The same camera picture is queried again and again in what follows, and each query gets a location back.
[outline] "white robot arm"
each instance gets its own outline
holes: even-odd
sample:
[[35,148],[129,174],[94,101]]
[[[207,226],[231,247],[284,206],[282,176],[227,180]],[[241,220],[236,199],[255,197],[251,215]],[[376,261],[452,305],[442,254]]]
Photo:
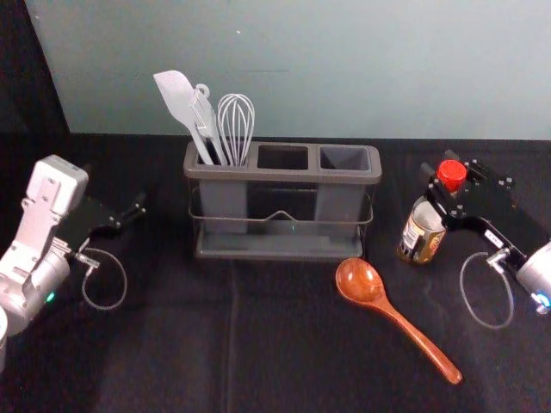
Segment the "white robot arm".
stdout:
[[7,336],[25,330],[69,274],[66,255],[71,249],[55,232],[77,207],[87,184],[84,170],[56,155],[34,166],[21,223],[0,260],[0,372]]

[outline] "cable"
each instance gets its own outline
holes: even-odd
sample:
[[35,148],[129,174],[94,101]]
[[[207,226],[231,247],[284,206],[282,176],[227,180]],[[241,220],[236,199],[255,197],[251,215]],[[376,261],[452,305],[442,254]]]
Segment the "cable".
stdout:
[[85,249],[88,250],[88,251],[91,251],[91,252],[99,252],[101,254],[105,254],[106,256],[110,257],[113,261],[115,261],[115,263],[119,266],[119,268],[122,271],[122,279],[124,280],[124,287],[122,289],[122,295],[121,295],[121,298],[116,303],[114,303],[112,305],[98,305],[94,301],[92,301],[90,299],[90,297],[88,296],[88,294],[86,293],[86,284],[88,283],[88,279],[89,279],[89,277],[92,273],[92,271],[91,271],[92,267],[90,267],[90,269],[86,272],[86,275],[84,276],[84,279],[83,279],[82,291],[83,291],[84,300],[86,300],[86,302],[91,307],[95,308],[96,310],[99,310],[99,311],[114,310],[115,308],[119,307],[122,304],[122,302],[124,301],[124,299],[127,297],[127,289],[128,289],[127,272],[124,270],[124,267],[122,266],[121,262],[113,254],[111,254],[111,253],[109,253],[105,250],[100,250],[98,248],[86,247]]
[[474,310],[473,310],[473,307],[469,304],[468,302],[468,299],[467,299],[467,295],[465,294],[465,287],[463,286],[463,279],[465,278],[465,268],[467,267],[467,265],[477,256],[487,256],[488,253],[487,252],[475,252],[474,254],[472,254],[471,256],[469,256],[465,262],[463,263],[463,266],[461,267],[461,272],[459,273],[459,288],[461,289],[461,296],[463,297],[463,301],[465,301],[465,305],[467,306],[467,309],[468,309],[468,312],[471,313],[471,316],[473,316],[474,320],[486,327],[487,329],[490,329],[490,330],[501,330],[501,329],[504,329],[505,327],[507,327],[512,319],[513,319],[513,314],[514,314],[514,311],[515,311],[515,303],[513,301],[513,293],[512,293],[512,290],[511,290],[511,285],[509,284],[509,281],[507,280],[507,277],[505,277],[504,274],[499,274],[499,276],[501,277],[501,279],[503,280],[504,284],[505,284],[505,289],[507,290],[507,297],[509,299],[509,317],[507,317],[507,319],[502,323],[502,324],[489,324],[487,323],[486,321],[480,319],[475,313],[474,313]]

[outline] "gray utensil holder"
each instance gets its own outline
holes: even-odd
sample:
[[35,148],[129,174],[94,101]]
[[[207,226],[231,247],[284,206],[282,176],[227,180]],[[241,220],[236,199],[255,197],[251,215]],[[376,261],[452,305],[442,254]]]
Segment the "gray utensil holder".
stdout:
[[338,260],[360,256],[381,180],[373,146],[251,143],[245,166],[183,163],[195,253],[204,257]]

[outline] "wooden spoon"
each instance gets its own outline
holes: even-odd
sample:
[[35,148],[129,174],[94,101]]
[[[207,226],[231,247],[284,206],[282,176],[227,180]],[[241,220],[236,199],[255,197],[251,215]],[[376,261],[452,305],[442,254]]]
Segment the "wooden spoon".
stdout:
[[335,281],[338,291],[346,299],[377,310],[393,320],[429,356],[450,383],[456,385],[461,381],[461,372],[448,357],[388,302],[381,276],[369,263],[359,258],[344,260],[337,268]]

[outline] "spoon handle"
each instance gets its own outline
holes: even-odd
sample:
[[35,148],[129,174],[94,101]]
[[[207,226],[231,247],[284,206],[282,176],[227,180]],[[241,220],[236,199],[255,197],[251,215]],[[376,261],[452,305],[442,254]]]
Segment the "spoon handle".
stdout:
[[446,355],[440,351],[434,342],[414,327],[388,301],[378,303],[377,307],[391,318],[432,360],[444,377],[453,385],[458,384],[462,375]]

